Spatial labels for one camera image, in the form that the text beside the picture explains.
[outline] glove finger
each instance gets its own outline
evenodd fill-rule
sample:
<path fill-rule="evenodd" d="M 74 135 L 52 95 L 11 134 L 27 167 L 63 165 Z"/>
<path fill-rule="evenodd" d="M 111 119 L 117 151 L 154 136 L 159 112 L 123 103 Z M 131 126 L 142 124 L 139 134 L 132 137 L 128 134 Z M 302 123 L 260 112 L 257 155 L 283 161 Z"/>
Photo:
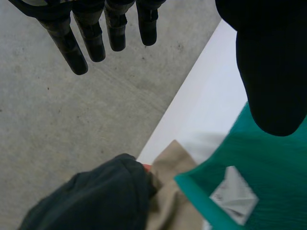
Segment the glove finger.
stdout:
<path fill-rule="evenodd" d="M 153 45 L 157 40 L 158 8 L 165 0 L 137 0 L 139 30 L 145 46 Z"/>
<path fill-rule="evenodd" d="M 94 62 L 100 62 L 106 58 L 102 30 L 99 25 L 104 5 L 104 1 L 101 0 L 76 1 L 72 9 L 87 52 Z"/>
<path fill-rule="evenodd" d="M 88 66 L 71 31 L 70 16 L 64 20 L 39 22 L 47 29 L 71 70 L 77 75 L 85 74 L 88 71 Z"/>
<path fill-rule="evenodd" d="M 125 13 L 134 2 L 135 0 L 106 0 L 106 27 L 113 51 L 122 51 L 126 47 L 127 18 Z"/>

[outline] black fabric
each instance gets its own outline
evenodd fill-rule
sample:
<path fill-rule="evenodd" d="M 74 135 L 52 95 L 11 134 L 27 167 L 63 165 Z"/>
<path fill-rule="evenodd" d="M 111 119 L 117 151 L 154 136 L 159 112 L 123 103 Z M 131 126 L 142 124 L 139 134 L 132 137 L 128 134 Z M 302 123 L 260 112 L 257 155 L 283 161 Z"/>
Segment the black fabric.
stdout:
<path fill-rule="evenodd" d="M 251 113 L 270 134 L 295 132 L 307 113 L 307 1 L 216 0 L 237 30 L 236 58 Z"/>
<path fill-rule="evenodd" d="M 32 208 L 19 230 L 142 230 L 153 194 L 144 167 L 122 154 L 75 175 Z"/>

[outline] black glove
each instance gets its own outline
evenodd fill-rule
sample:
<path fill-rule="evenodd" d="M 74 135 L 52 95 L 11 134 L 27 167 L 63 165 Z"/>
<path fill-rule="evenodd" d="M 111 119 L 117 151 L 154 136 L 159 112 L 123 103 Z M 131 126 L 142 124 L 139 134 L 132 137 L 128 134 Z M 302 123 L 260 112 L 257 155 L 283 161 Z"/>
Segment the black glove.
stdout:
<path fill-rule="evenodd" d="M 121 51 L 126 46 L 125 13 L 135 0 L 9 0 L 25 15 L 37 18 L 47 29 L 71 70 L 82 75 L 88 71 L 87 63 L 70 28 L 70 12 L 82 34 L 92 61 L 100 62 L 106 53 L 102 41 L 99 18 L 105 10 L 111 48 Z M 165 0 L 137 0 L 139 28 L 146 46 L 156 42 L 157 9 Z"/>
<path fill-rule="evenodd" d="M 216 0 L 235 30 L 236 59 L 257 125 L 275 136 L 307 114 L 307 1 Z"/>

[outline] red object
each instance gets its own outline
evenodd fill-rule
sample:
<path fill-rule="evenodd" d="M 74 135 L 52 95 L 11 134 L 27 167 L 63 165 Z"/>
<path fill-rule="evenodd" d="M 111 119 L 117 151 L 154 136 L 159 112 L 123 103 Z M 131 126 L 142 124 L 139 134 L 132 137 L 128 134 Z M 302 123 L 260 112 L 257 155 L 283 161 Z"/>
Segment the red object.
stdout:
<path fill-rule="evenodd" d="M 149 172 L 149 170 L 150 170 L 150 168 L 151 168 L 151 165 L 149 165 L 149 164 L 143 164 L 143 166 L 144 166 L 145 170 L 146 170 L 147 172 Z"/>

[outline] gloved hand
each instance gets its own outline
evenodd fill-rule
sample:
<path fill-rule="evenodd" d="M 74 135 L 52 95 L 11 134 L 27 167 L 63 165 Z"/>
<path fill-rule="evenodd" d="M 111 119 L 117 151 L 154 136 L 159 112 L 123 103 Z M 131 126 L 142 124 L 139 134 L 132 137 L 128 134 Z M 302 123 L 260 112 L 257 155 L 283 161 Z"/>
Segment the gloved hand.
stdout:
<path fill-rule="evenodd" d="M 166 0 L 9 0 L 25 15 L 37 18 L 54 40 L 71 70 L 82 75 L 88 71 L 87 63 L 71 31 L 70 12 L 77 22 L 86 49 L 92 61 L 100 62 L 106 53 L 102 41 L 99 18 L 105 11 L 107 32 L 111 48 L 121 51 L 126 46 L 125 13 L 136 1 L 139 29 L 144 45 L 157 40 L 158 8 Z"/>

